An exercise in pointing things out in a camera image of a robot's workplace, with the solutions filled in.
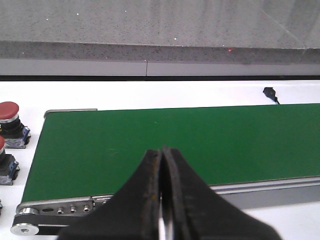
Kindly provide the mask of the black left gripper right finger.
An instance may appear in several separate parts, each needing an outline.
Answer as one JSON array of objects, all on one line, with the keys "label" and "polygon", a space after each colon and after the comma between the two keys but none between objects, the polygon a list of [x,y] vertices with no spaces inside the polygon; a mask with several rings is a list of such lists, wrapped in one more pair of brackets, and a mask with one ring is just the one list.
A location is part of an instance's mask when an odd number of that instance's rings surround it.
[{"label": "black left gripper right finger", "polygon": [[162,152],[162,209],[170,240],[279,240],[277,231],[215,193],[176,148]]}]

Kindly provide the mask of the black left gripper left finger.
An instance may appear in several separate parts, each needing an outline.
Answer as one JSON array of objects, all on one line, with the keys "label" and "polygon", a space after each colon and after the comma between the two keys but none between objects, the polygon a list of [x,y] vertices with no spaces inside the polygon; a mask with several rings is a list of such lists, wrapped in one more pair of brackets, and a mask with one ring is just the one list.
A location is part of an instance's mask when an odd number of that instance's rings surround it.
[{"label": "black left gripper left finger", "polygon": [[147,150],[138,168],[101,207],[60,231],[60,240],[159,239],[162,154]]}]

